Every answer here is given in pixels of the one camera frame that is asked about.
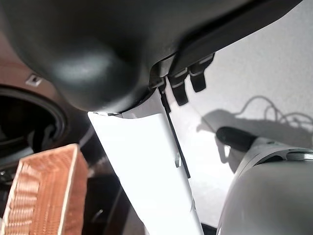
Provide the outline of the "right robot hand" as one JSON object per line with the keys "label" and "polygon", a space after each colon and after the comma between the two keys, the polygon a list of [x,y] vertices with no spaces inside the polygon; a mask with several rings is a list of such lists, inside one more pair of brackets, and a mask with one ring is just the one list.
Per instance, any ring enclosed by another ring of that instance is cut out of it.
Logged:
{"label": "right robot hand", "polygon": [[19,58],[89,119],[148,232],[201,235],[169,116],[215,53],[275,22],[296,0],[3,0]]}

